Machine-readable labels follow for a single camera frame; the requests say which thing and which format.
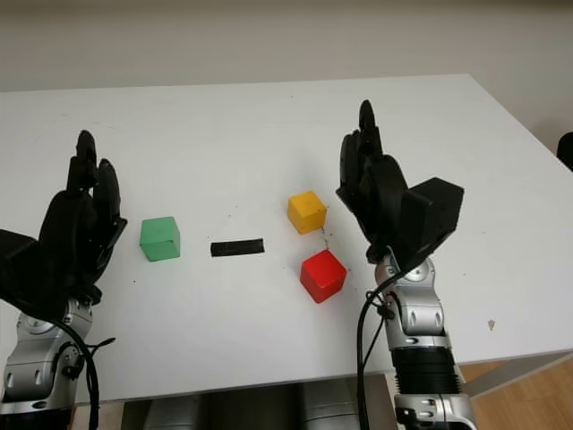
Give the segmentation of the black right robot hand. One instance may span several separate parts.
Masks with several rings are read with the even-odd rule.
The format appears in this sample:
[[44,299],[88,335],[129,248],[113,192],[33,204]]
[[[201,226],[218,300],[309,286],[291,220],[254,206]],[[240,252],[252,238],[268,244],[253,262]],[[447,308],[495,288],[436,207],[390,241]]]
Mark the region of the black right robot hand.
[[371,102],[359,109],[359,127],[341,144],[339,199],[356,217],[369,247],[368,262],[381,262],[393,248],[406,180],[398,162],[384,152]]

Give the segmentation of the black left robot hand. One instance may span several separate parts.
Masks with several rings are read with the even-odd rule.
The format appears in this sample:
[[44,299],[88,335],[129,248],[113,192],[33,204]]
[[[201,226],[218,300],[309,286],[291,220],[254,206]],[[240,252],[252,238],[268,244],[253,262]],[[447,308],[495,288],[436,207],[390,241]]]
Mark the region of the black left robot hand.
[[102,292],[96,282],[127,225],[120,205],[114,166],[97,157],[93,135],[82,130],[70,159],[66,188],[51,200],[39,233],[54,318],[71,298],[89,305],[100,302]]

